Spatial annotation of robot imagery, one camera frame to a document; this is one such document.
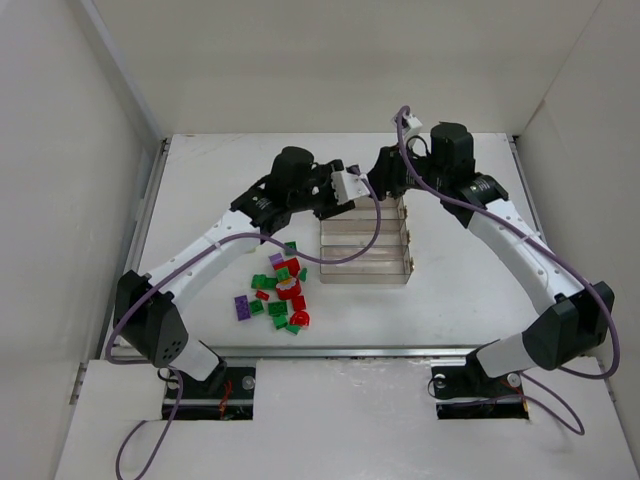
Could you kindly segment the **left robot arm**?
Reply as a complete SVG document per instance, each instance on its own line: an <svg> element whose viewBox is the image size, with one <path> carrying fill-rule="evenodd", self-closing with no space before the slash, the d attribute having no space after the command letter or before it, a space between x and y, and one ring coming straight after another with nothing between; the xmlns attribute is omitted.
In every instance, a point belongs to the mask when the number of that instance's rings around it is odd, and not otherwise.
<svg viewBox="0 0 640 480"><path fill-rule="evenodd" d="M233 261L284 229L294 214L310 211L320 220L330 218L352 209L367 192L358 167L340 160L319 164L303 148L283 148L270 172L233 200L197 240L151 271L128 271L119 279L112 336L153 366L215 389L226 363L190 335L182 318L188 304Z"/></svg>

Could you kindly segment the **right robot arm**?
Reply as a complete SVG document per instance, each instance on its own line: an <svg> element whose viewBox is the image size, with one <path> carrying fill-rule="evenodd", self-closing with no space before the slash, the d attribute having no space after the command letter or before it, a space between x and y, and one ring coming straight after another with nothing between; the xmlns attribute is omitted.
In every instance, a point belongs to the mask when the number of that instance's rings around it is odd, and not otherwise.
<svg viewBox="0 0 640 480"><path fill-rule="evenodd" d="M604 282L588 282L559 258L525 222L505 188L477 171L474 139L458 123L443 122L430 131L425 152L421 122L407 109L393 122L397 142L380 150L368 180L377 199L425 191L503 263L528 295L538 314L524 331L480 346L461 366L433 369L439 399L494 397L500 382L532 368L564 370L567 362L610 340L613 358L601 378L620 364L620 342L612 310L614 293Z"/></svg>

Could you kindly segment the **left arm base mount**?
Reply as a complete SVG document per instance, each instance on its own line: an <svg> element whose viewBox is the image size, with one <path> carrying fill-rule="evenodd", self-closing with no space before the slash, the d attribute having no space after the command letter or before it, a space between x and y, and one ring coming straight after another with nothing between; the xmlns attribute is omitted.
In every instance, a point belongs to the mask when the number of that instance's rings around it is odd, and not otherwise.
<svg viewBox="0 0 640 480"><path fill-rule="evenodd" d="M228 366L222 381L211 391L202 382L182 373L183 391L179 402L179 382L174 373L158 371L165 383L161 416L168 420L174 406L175 420L250 421L254 414L255 366Z"/></svg>

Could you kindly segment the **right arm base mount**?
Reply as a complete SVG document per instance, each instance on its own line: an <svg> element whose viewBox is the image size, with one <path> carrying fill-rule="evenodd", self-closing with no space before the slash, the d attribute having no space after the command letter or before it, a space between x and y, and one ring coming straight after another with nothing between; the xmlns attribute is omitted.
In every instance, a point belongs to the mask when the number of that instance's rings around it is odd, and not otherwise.
<svg viewBox="0 0 640 480"><path fill-rule="evenodd" d="M428 389L439 420L529 419L518 373L475 377L465 366L441 365L431 375Z"/></svg>

